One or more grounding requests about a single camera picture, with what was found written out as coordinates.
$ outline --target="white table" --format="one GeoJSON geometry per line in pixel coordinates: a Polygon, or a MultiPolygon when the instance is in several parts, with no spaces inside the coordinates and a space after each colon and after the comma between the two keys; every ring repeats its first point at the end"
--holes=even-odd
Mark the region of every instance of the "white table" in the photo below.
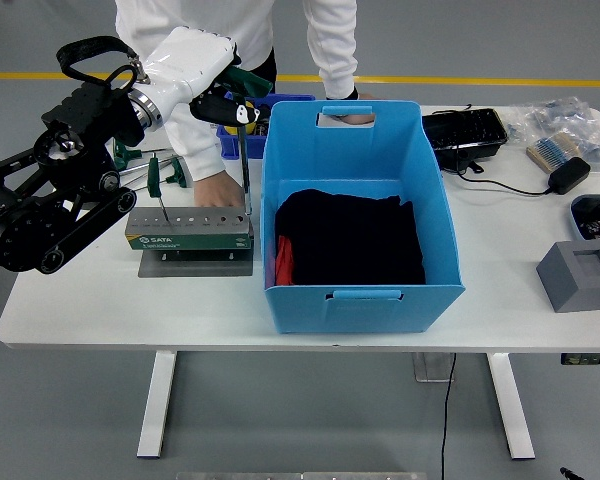
{"type": "MultiPolygon", "coordinates": [[[[481,165],[481,178],[546,188],[546,174],[522,146],[505,145],[481,165]]],[[[239,171],[238,162],[230,168],[239,171]]],[[[256,199],[260,171],[261,162],[252,161],[256,199]]],[[[578,195],[600,193],[600,174],[567,195],[540,198],[443,177],[466,291],[425,333],[280,335],[263,293],[259,249],[252,277],[141,279],[141,253],[129,248],[123,220],[58,273],[18,275],[0,319],[0,340],[14,348],[156,351],[142,457],[160,455],[178,351],[486,353],[511,456],[533,458],[508,353],[600,352],[600,311],[554,313],[535,270],[554,242],[575,239],[568,206],[578,195]]],[[[167,206],[190,202],[191,192],[163,188],[163,199],[167,206]]],[[[258,242],[257,211],[253,223],[258,242]]]]}

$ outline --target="folded black clothing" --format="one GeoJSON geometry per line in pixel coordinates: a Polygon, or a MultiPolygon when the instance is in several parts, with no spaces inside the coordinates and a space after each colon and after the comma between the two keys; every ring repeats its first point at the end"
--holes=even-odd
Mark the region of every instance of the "folded black clothing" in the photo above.
{"type": "Polygon", "coordinates": [[[295,285],[422,285],[425,273],[413,204],[293,193],[275,218],[276,241],[286,237],[295,285]]]}

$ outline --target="sleeve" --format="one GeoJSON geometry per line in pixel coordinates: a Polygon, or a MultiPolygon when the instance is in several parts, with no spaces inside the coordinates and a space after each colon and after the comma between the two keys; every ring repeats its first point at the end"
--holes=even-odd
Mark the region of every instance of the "sleeve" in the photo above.
{"type": "MultiPolygon", "coordinates": [[[[186,24],[180,18],[179,3],[180,0],[116,0],[118,36],[140,55],[142,61],[146,60],[175,27],[186,24]]],[[[184,158],[193,180],[210,177],[225,169],[210,125],[196,120],[188,105],[177,105],[164,128],[171,146],[184,158]]]]}
{"type": "Polygon", "coordinates": [[[355,0],[303,0],[307,43],[319,69],[328,98],[347,98],[355,91],[353,74],[358,62],[355,0]]]}

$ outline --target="red fabric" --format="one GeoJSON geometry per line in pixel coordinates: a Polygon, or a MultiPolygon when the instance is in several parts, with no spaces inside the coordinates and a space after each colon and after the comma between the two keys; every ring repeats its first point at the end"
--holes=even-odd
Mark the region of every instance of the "red fabric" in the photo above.
{"type": "Polygon", "coordinates": [[[293,252],[291,240],[283,235],[278,236],[278,255],[276,256],[276,285],[294,285],[293,252]]]}

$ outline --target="robotic arm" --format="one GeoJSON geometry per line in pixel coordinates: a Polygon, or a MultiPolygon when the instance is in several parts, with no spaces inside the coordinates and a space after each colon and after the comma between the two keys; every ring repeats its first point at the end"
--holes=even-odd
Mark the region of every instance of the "robotic arm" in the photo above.
{"type": "Polygon", "coordinates": [[[144,131],[160,128],[175,105],[189,103],[204,121],[242,126],[259,112],[242,96],[265,96],[271,84],[232,65],[239,62],[231,39],[178,27],[145,65],[115,37],[95,37],[58,52],[63,72],[84,83],[42,115],[46,131],[32,149],[0,162],[0,266],[21,272],[58,271],[135,205],[136,194],[120,186],[105,144],[112,138],[136,146],[144,131]],[[130,64],[107,79],[85,75],[72,65],[108,51],[122,51],[130,64]],[[124,86],[111,83],[124,71],[124,86]],[[233,92],[237,100],[223,93],[233,92]],[[25,168],[34,173],[11,190],[5,179],[25,168]],[[39,191],[51,184],[47,195],[39,191]]]}

